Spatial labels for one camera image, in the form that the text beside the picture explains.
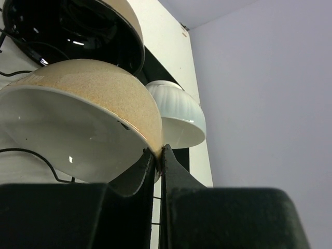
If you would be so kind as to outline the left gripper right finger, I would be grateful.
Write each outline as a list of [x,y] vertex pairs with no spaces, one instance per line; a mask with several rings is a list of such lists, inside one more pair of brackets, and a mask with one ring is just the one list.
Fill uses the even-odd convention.
[[160,248],[309,248],[296,207],[277,188],[208,188],[162,152]]

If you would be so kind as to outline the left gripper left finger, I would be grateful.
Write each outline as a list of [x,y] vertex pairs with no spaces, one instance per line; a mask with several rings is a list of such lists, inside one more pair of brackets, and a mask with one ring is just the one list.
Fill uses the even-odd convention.
[[1,185],[1,248],[149,248],[149,149],[110,183]]

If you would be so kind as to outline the white bowl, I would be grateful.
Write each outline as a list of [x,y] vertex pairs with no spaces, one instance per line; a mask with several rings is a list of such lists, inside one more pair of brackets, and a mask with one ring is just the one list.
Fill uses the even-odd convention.
[[206,122],[202,108],[182,87],[167,80],[146,85],[162,118],[164,142],[173,149],[197,146],[206,139]]

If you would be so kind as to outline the plain tan bowl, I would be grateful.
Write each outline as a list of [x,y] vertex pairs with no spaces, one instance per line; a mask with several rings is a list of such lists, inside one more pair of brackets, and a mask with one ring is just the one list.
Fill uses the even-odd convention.
[[157,104],[127,71],[97,60],[39,68],[1,90],[1,128],[19,147],[88,183],[110,182],[163,134]]

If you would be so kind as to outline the black glazed tan bowl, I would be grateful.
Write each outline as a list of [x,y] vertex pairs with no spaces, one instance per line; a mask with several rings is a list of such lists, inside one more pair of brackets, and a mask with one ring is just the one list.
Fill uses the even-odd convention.
[[4,1],[4,31],[40,66],[93,59],[135,75],[145,48],[128,1]]

